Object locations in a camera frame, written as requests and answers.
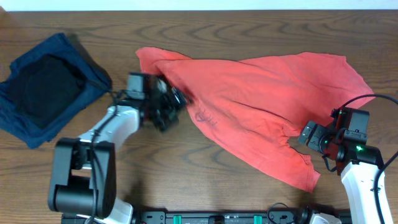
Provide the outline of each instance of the white backdrop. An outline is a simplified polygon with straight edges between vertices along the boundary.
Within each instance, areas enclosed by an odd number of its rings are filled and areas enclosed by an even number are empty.
[[[0,6],[6,11],[398,9],[398,0],[0,0]]]

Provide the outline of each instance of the wooden surface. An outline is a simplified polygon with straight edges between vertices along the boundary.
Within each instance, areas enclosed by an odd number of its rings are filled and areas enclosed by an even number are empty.
[[[397,11],[247,12],[13,12],[0,15],[0,81],[9,64],[57,32],[76,35],[115,88],[139,70],[134,52],[143,46],[174,50],[193,58],[238,60],[303,51],[347,56],[376,93],[398,96]],[[102,97],[75,116],[54,141],[30,150],[0,130],[0,223],[59,223],[47,208],[53,147],[99,121],[110,99]],[[368,144],[384,159],[398,150],[396,105],[374,100]],[[169,210],[265,210],[276,202],[296,207],[316,202],[348,208],[340,177],[319,154],[310,154],[322,175],[313,194],[275,180],[204,137],[186,112],[165,134],[145,125],[117,154],[118,195],[128,202]],[[398,162],[386,171],[386,191],[398,222]]]

